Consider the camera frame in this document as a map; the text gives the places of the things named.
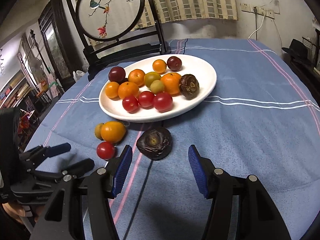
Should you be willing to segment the person's hand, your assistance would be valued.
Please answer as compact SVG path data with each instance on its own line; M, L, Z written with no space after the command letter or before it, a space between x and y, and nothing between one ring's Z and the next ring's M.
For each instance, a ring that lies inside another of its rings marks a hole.
M23 224L21 217L26 217L25 209L22 205L16 202L9 202L2 204L4 211L14 220ZM44 205L39 205L35 207L36 216L34 218L35 222L39 220L39 216L41 215L42 211L44 210Z

